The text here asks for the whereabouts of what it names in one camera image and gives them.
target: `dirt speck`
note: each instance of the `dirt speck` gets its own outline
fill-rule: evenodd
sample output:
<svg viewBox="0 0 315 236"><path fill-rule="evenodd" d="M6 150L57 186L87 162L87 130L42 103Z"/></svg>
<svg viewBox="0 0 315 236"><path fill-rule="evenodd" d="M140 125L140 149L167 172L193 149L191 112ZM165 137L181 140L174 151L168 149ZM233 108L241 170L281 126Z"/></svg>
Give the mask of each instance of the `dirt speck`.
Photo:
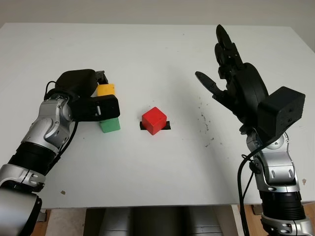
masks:
<svg viewBox="0 0 315 236"><path fill-rule="evenodd" d="M203 120L206 122L206 117L203 113L201 113L201 116L203 117Z"/></svg>

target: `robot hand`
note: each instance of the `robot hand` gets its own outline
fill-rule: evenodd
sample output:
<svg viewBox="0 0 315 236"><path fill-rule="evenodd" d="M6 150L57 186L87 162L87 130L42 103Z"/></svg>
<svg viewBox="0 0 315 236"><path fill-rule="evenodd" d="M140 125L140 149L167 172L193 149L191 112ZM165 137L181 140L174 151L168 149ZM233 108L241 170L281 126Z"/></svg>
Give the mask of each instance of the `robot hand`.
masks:
<svg viewBox="0 0 315 236"><path fill-rule="evenodd" d="M68 71L45 93L37 119L16 154L0 169L0 236L31 235L42 204L35 193L42 190L45 176L69 146L78 122L120 115L114 95L91 97L97 83L108 83L104 71Z"/></svg>
<svg viewBox="0 0 315 236"><path fill-rule="evenodd" d="M268 95L256 68L242 62L235 44L221 25L217 26L217 38L215 54L220 65L219 76L227 82L226 90L221 91L205 74L195 74L213 98L237 116L243 124L241 133L247 135L251 153L244 156L237 176L244 234L248 236L249 230L241 173L245 163L250 161L262 199L264 230L271 236L315 236L301 205L299 183L285 133L302 117L305 95L286 87Z"/></svg>

